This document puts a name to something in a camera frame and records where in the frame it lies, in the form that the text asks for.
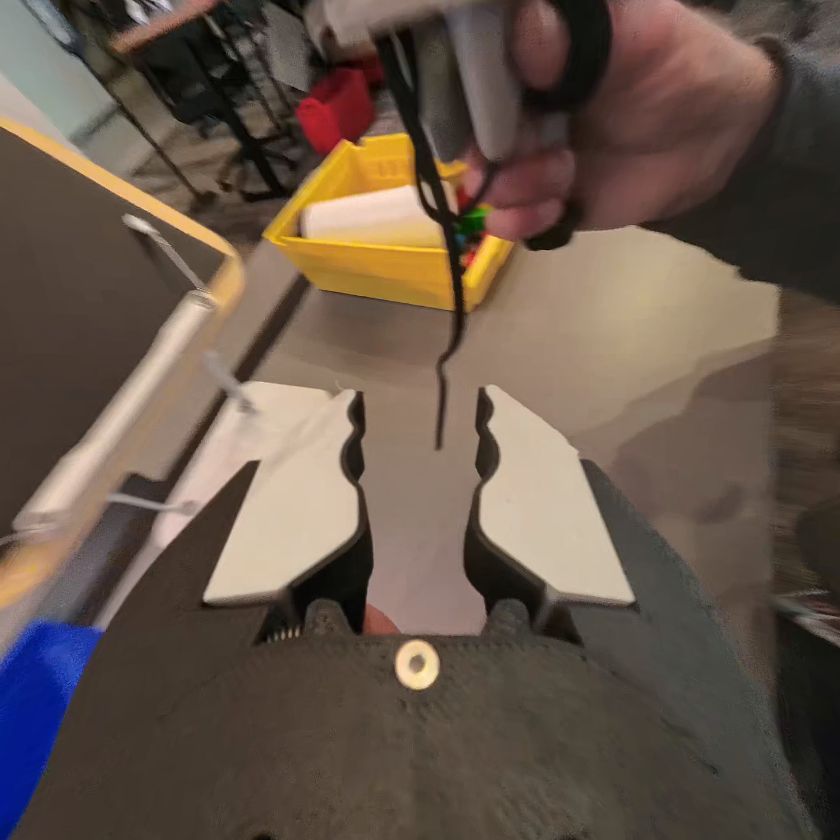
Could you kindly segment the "green block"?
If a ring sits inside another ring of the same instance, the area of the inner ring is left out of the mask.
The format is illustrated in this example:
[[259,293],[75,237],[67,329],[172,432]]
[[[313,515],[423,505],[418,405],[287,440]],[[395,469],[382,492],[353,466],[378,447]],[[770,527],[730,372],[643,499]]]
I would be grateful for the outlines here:
[[455,239],[461,250],[476,248],[486,235],[487,205],[466,209],[455,220]]

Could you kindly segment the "yellow bin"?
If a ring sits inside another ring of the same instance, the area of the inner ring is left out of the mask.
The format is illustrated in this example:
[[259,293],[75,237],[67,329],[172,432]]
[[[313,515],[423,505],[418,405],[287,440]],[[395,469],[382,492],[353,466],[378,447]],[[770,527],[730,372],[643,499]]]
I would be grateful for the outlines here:
[[341,141],[312,171],[265,229],[313,286],[361,298],[451,311],[454,293],[444,247],[365,244],[302,233],[303,214],[315,203],[407,188],[417,198],[414,150],[405,133]]

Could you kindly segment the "black board with wooden rim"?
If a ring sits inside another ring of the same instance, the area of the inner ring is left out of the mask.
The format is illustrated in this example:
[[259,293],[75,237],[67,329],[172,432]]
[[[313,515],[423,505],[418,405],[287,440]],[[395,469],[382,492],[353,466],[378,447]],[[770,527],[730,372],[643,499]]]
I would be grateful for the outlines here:
[[224,238],[2,119],[2,613],[140,472],[244,290]]

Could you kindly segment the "black office chair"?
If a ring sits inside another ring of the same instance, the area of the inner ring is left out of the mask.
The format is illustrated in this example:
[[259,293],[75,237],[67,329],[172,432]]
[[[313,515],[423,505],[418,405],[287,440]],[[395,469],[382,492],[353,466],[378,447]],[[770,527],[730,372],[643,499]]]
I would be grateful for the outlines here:
[[299,132],[291,102],[258,41],[259,20],[240,2],[134,2],[132,24],[111,42],[133,63],[172,116],[221,123],[238,152],[217,185],[248,203],[291,194]]

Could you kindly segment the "white stand base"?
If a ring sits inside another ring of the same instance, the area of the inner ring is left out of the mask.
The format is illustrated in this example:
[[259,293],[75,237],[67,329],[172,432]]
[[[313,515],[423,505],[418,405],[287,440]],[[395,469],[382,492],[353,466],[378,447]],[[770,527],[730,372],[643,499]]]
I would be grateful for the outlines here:
[[341,397],[355,395],[258,381],[245,383],[243,389],[253,408],[246,410],[233,399],[225,402],[168,498],[158,502],[115,493],[109,501],[192,518],[247,463],[301,451],[305,429],[326,410],[338,408]]

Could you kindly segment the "white roll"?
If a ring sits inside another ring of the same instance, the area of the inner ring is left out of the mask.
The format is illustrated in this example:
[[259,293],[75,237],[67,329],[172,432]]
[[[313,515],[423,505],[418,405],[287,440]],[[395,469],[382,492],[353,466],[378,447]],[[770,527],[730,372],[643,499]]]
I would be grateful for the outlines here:
[[358,193],[307,205],[300,213],[302,238],[345,245],[436,248],[445,246],[440,223],[421,203],[431,193],[414,185]]

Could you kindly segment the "large blue bin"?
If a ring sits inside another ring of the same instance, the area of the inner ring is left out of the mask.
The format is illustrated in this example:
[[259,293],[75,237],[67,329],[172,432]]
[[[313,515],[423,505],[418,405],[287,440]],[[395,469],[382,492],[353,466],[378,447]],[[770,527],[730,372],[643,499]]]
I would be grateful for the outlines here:
[[44,772],[102,631],[33,621],[1,663],[1,838],[11,837]]

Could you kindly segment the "black mesh chair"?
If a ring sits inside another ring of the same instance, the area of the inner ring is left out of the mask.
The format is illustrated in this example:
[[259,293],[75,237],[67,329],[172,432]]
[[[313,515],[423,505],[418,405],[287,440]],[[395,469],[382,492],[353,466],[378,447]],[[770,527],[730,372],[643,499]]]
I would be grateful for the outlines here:
[[771,600],[772,613],[837,647],[839,636],[839,501],[803,512],[794,529],[804,568],[815,582],[787,587]]

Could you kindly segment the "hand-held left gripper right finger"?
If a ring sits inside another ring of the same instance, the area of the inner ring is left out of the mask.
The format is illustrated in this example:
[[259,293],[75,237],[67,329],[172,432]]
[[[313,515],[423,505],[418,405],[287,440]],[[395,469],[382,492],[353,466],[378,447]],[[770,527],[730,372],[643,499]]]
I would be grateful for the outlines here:
[[636,598],[578,450],[496,385],[476,405],[476,472],[464,566],[487,606],[627,607]]

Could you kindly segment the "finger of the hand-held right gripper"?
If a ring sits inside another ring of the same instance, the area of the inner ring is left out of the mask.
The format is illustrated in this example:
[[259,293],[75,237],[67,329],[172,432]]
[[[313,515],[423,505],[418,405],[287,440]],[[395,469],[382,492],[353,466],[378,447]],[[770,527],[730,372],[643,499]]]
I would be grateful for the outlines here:
[[312,43],[327,55],[372,47],[376,36],[454,6],[454,1],[310,1],[305,3],[305,25]]

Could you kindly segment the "red bin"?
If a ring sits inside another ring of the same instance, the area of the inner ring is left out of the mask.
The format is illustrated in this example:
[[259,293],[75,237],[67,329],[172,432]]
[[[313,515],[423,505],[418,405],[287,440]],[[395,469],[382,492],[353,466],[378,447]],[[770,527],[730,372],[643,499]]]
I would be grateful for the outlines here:
[[369,81],[355,66],[339,67],[319,80],[295,108],[307,142],[326,156],[343,141],[357,141],[375,120]]

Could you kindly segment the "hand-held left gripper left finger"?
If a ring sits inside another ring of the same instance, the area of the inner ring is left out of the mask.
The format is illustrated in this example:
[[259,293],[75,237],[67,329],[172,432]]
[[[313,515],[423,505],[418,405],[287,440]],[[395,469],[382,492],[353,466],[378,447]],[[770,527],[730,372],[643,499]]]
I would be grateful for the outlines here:
[[344,390],[272,431],[206,584],[208,606],[268,603],[362,535],[364,395]]

